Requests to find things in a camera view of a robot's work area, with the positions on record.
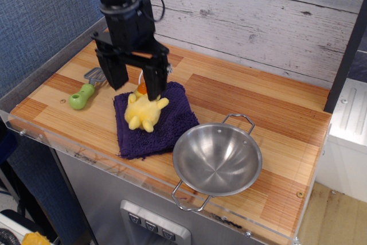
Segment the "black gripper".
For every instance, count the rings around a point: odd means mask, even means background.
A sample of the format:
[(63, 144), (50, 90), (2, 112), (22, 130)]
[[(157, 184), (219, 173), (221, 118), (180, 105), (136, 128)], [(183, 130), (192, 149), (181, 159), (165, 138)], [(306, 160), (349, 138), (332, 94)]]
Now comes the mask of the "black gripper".
[(154, 37), (155, 18), (150, 5), (100, 6), (108, 31), (94, 33), (100, 67), (114, 89), (128, 82), (126, 64), (143, 68), (149, 101), (155, 100), (167, 86), (171, 73), (168, 48)]

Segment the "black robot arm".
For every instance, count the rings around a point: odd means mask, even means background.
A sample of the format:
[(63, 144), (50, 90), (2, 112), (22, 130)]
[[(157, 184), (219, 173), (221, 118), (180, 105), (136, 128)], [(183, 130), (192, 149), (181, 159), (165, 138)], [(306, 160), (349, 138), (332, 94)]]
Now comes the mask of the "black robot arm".
[(96, 55), (109, 85), (118, 90), (128, 82), (127, 65), (141, 68), (149, 100), (167, 86), (169, 49), (155, 37), (150, 0), (100, 0), (108, 30), (94, 33)]

